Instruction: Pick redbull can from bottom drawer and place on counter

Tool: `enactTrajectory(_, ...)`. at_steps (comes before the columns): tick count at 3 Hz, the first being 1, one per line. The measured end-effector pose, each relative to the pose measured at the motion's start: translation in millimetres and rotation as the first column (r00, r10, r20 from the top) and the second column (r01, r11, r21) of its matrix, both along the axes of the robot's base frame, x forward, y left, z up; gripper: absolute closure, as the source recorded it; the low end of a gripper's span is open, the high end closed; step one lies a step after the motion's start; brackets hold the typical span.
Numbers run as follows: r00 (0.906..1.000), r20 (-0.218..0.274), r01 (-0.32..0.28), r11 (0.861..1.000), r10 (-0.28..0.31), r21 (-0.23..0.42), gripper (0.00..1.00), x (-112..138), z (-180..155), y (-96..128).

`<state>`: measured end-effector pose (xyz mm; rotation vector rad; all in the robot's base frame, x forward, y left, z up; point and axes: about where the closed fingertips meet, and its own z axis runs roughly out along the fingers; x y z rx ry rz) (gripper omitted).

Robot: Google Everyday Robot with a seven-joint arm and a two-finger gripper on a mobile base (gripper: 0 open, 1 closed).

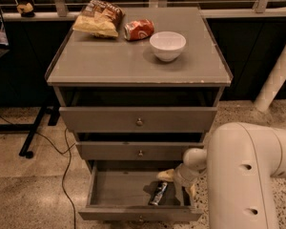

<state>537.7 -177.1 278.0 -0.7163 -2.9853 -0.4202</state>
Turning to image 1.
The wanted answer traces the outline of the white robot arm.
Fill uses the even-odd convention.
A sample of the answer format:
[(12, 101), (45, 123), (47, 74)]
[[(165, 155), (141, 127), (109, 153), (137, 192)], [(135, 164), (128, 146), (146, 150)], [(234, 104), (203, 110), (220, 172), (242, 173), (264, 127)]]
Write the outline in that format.
[(190, 148), (183, 162), (157, 178), (195, 195), (207, 177), (210, 229), (279, 229), (271, 179), (286, 177), (286, 130), (243, 122), (218, 127), (205, 149)]

